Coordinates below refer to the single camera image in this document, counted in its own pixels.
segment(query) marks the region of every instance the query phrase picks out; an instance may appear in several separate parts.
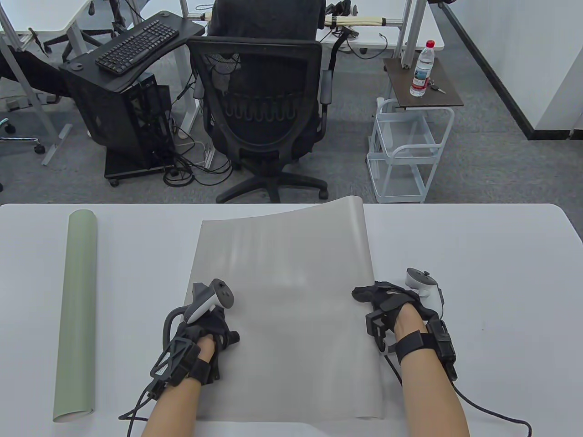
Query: black glove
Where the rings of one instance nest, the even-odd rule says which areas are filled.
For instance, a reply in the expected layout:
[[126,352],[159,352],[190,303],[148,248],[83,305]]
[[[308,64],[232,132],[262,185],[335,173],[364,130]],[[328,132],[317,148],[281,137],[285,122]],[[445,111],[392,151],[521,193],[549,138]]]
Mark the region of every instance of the black glove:
[[417,293],[390,282],[375,281],[373,286],[356,287],[352,290],[352,297],[358,302],[372,303],[373,310],[382,312],[382,322],[385,327],[393,332],[395,332],[397,317],[405,304],[413,305],[423,320],[439,318],[435,311],[421,304]]
[[182,337],[196,344],[200,338],[207,335],[212,335],[215,341],[215,353],[209,362],[210,374],[206,381],[206,384],[210,384],[220,379],[219,354],[229,345],[237,343],[240,337],[237,331],[229,331],[224,319],[224,309],[219,306],[215,307],[213,311],[205,312],[195,323],[190,325],[186,322],[180,323],[175,337]]

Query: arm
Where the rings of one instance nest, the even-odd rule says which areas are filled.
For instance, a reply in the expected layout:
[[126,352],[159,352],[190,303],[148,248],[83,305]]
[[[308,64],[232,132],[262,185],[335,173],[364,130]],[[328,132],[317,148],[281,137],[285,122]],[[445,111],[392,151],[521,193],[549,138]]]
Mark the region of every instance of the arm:
[[[209,362],[215,353],[215,342],[211,336],[201,338],[198,357]],[[198,397],[201,383],[184,378],[176,387],[168,387],[158,399],[147,422],[142,437],[192,437],[196,422]]]
[[[417,310],[405,304],[395,323],[397,341],[417,330],[427,332]],[[411,437],[469,437],[462,406],[434,350],[403,358],[401,377]]]

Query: white bottle label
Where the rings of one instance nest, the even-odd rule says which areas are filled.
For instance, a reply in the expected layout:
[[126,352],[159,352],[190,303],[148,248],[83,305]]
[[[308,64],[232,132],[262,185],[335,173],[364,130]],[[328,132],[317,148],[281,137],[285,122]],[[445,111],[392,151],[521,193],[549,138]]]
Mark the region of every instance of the white bottle label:
[[413,77],[413,88],[420,90],[426,88],[428,73],[429,72],[427,70],[420,70],[416,68],[415,76]]

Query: computer case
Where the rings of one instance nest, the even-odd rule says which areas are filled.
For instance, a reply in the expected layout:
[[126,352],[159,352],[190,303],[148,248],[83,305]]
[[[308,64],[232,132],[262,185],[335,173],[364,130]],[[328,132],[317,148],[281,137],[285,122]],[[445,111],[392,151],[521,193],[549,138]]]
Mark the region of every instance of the computer case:
[[114,92],[79,75],[64,73],[96,143],[137,168],[173,162],[174,141],[168,126],[170,91],[167,86],[159,86],[153,74],[144,72],[128,88]]

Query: water bottle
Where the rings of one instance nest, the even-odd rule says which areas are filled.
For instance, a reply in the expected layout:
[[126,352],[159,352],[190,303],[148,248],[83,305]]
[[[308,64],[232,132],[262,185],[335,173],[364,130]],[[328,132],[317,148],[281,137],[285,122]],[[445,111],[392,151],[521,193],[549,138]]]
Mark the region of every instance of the water bottle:
[[423,94],[425,94],[425,91],[427,91],[429,75],[431,74],[431,69],[433,68],[433,62],[436,59],[436,54],[433,51],[435,44],[435,41],[429,40],[419,55],[417,65],[415,66],[413,83],[411,84],[410,89],[412,96],[421,97]]

